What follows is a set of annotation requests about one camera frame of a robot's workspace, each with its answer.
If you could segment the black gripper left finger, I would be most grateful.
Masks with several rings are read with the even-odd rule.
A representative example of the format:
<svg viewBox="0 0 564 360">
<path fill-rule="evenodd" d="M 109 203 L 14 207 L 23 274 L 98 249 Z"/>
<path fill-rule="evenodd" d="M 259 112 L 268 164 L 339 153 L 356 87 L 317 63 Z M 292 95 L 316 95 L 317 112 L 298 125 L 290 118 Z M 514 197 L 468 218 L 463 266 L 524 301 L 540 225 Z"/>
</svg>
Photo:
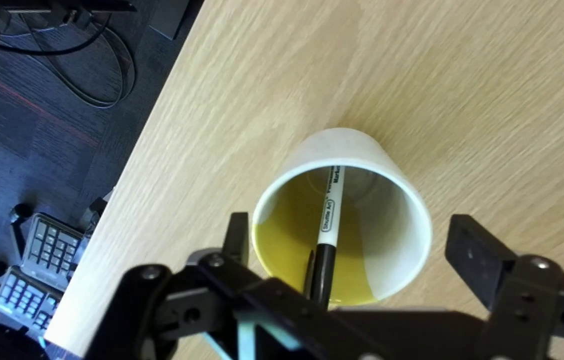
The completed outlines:
<svg viewBox="0 0 564 360">
<path fill-rule="evenodd" d="M 245 211 L 232 211 L 220 253 L 227 262 L 245 263 L 247 252 L 250 252 L 247 214 Z"/>
</svg>

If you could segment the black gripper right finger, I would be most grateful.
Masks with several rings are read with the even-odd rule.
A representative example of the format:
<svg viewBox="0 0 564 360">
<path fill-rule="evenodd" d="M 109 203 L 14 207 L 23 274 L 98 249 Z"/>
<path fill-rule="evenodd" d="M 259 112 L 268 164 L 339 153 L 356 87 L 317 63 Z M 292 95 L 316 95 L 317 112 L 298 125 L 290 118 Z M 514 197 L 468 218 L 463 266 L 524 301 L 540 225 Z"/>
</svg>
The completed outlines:
<svg viewBox="0 0 564 360">
<path fill-rule="evenodd" d="M 470 214 L 451 214 L 444 255 L 483 308 L 491 308 L 516 253 Z"/>
</svg>

